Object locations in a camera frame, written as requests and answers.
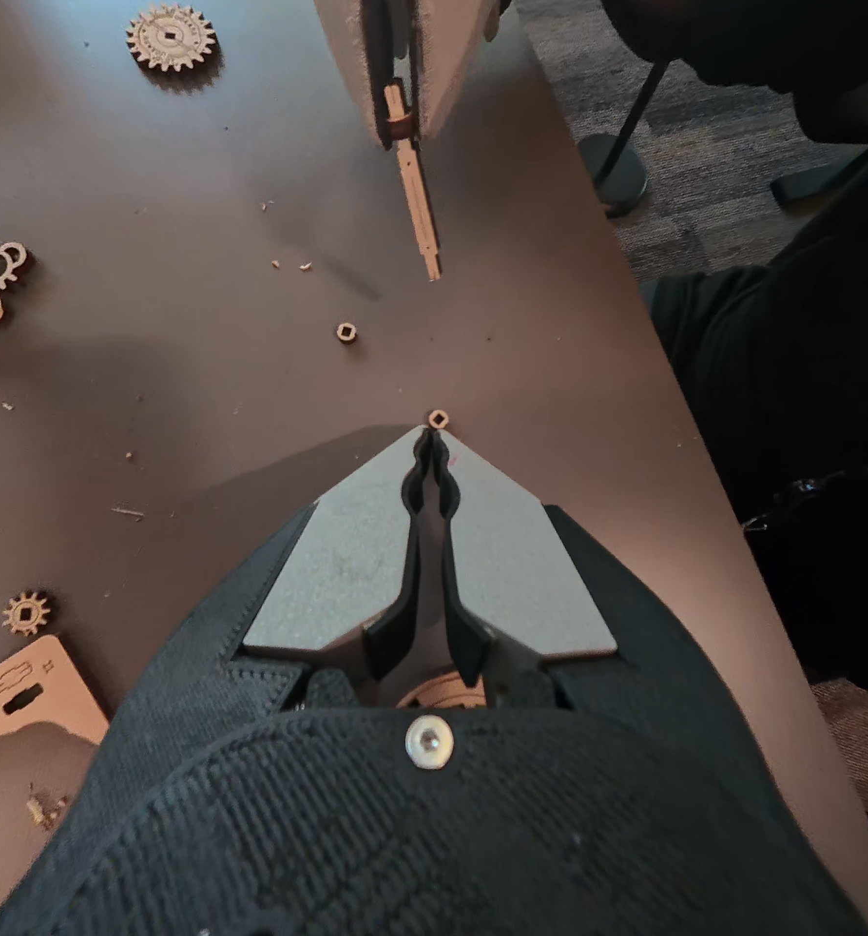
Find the small wooden gear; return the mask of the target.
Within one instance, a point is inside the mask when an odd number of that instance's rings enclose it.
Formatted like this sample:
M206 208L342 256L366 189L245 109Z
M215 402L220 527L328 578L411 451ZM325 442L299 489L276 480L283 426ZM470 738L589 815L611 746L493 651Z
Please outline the small wooden gear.
M2 627L13 635L35 638L48 625L52 612L50 596L44 591L23 591L11 598L2 612Z

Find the large wooden gear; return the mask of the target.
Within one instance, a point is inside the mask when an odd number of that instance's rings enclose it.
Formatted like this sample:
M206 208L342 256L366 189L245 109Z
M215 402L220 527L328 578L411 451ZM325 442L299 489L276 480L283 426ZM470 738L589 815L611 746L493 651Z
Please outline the large wooden gear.
M137 64L178 74L206 64L217 34L201 11L171 3L140 11L126 27L126 43Z

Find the wood scrap bits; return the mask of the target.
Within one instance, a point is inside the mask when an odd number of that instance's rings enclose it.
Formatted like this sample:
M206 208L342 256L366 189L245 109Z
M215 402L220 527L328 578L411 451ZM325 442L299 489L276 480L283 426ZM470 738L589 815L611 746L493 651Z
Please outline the wood scrap bits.
M70 805L70 796L64 794L54 797L46 791L37 789L29 783L26 808L30 813L32 825L45 832L55 829Z

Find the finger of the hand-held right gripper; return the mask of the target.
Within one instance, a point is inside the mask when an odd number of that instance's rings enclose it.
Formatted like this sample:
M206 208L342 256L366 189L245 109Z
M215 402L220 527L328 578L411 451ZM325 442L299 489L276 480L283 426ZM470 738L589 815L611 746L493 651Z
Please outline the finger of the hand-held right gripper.
M323 33L372 140L392 147L385 88L393 80L393 24L386 1L315 1Z
M408 53L418 138L440 133L480 45L492 41L510 1L408 3Z

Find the wooden plate with round hole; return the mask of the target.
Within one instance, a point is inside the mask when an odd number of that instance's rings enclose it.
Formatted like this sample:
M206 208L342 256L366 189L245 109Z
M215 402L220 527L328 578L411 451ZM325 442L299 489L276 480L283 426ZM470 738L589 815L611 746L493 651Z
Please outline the wooden plate with round hole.
M466 686L457 671L433 677L405 694L396 708L484 708L487 706L482 680Z

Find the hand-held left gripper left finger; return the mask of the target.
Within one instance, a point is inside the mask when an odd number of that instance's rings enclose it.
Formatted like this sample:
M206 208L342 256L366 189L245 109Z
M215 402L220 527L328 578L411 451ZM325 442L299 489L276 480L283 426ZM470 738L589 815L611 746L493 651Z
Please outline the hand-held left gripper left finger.
M416 427L329 488L290 537L243 638L248 653L383 678L416 631L419 514L432 433Z

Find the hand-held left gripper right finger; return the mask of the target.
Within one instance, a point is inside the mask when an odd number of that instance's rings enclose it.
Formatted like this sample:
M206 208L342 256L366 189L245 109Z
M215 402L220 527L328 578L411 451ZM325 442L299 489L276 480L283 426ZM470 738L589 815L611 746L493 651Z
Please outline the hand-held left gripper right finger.
M446 430L434 435L448 647L466 685L612 656L616 639L545 505Z

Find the person's black trousers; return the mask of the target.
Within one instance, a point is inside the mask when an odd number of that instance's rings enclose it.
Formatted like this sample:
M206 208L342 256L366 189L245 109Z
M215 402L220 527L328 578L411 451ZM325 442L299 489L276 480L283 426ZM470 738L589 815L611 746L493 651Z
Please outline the person's black trousers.
M868 163L768 264L642 293L802 667L868 692Z

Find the black chair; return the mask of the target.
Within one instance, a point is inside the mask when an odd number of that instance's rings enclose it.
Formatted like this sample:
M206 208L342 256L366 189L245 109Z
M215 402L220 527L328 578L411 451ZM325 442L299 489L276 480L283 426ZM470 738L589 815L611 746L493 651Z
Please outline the black chair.
M708 85L791 96L803 134L868 143L868 1L604 1L650 63L682 61Z

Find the curved cutout wooden sheet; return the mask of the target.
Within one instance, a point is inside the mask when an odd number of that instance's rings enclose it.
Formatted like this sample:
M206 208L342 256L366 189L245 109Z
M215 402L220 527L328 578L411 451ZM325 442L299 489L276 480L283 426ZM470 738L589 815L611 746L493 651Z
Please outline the curved cutout wooden sheet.
M109 726L55 636L37 638L0 663L0 739L37 723L53 724L93 746L102 743Z

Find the wooden axle stick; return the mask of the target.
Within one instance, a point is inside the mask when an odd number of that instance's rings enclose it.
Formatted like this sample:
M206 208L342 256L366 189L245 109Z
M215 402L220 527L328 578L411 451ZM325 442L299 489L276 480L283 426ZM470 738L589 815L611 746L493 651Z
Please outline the wooden axle stick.
M384 99L388 117L389 107L402 107L410 110L405 100L404 83L400 77L393 78L385 86ZM440 243L424 178L420 151L415 137L394 142L393 145L419 253L424 260L429 281L436 282L442 275Z

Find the black chair leg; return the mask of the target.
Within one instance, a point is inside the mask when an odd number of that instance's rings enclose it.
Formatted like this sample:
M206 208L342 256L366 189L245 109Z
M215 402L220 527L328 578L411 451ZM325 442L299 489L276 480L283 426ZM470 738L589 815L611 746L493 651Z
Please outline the black chair leg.
M808 199L833 194L864 168L864 156L779 176L770 182L772 196L780 208L787 209Z

